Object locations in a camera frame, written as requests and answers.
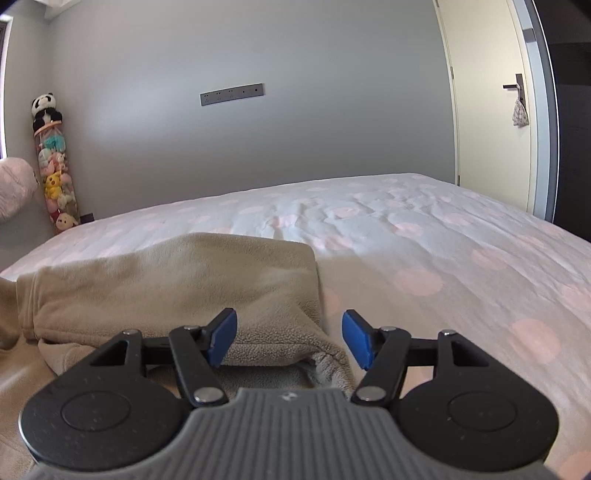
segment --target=mattress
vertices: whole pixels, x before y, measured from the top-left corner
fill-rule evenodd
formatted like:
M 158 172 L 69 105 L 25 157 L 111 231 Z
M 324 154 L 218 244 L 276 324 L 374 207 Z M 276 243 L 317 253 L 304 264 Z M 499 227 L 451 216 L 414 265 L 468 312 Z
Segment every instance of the mattress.
M 189 232 L 311 245 L 323 327 L 338 341 L 346 309 L 415 337 L 460 332 L 556 406 L 561 428 L 547 464 L 567 479 L 591 470 L 586 241 L 474 192 L 398 174 L 229 193 L 98 220 L 49 240 L 1 276 L 123 254 Z M 405 389 L 429 374 L 411 368 Z

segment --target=power outlet panel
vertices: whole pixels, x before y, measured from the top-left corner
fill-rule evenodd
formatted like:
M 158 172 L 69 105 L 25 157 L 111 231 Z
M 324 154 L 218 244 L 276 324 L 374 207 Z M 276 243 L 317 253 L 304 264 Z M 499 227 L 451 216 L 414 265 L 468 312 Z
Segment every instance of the power outlet panel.
M 262 83 L 227 88 L 225 90 L 215 90 L 213 92 L 201 94 L 201 106 L 229 102 L 231 100 L 240 100 L 242 98 L 261 97 L 263 95 L 265 95 L 265 92 Z

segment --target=beige fleece garment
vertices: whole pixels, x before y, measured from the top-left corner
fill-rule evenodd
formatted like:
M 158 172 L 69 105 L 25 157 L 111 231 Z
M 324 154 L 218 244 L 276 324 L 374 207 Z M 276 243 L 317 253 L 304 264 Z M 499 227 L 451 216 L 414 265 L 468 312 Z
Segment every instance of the beige fleece garment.
M 124 329 L 165 336 L 205 325 L 225 307 L 238 314 L 225 359 L 232 367 L 217 372 L 230 394 L 240 386 L 351 392 L 347 356 L 319 326 L 316 261 L 304 244 L 194 233 L 119 257 L 45 267 L 16 285 L 0 278 L 0 448 L 11 453 L 0 455 L 0 478 L 30 468 L 18 413 L 54 373 Z M 170 370 L 150 377 L 174 389 Z

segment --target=panda plush toy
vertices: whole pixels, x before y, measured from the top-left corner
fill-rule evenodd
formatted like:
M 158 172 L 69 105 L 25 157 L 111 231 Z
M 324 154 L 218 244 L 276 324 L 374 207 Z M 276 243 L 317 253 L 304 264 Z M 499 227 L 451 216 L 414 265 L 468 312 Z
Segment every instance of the panda plush toy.
M 46 93 L 35 98 L 31 112 L 35 118 L 33 121 L 34 132 L 51 122 L 61 122 L 63 120 L 61 113 L 56 110 L 56 98 L 53 93 Z

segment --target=black circular joint cover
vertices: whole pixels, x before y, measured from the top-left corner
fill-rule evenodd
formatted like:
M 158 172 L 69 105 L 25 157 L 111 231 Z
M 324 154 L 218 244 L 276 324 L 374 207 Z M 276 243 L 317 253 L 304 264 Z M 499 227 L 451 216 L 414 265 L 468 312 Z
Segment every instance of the black circular joint cover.
M 402 433 L 432 458 L 470 471 L 545 459 L 558 433 L 556 410 L 517 375 L 487 370 L 463 368 L 411 390 L 393 410 Z
M 27 403 L 21 432 L 37 460 L 79 472 L 118 469 L 158 452 L 181 429 L 188 411 L 164 387 L 99 370 L 58 379 Z

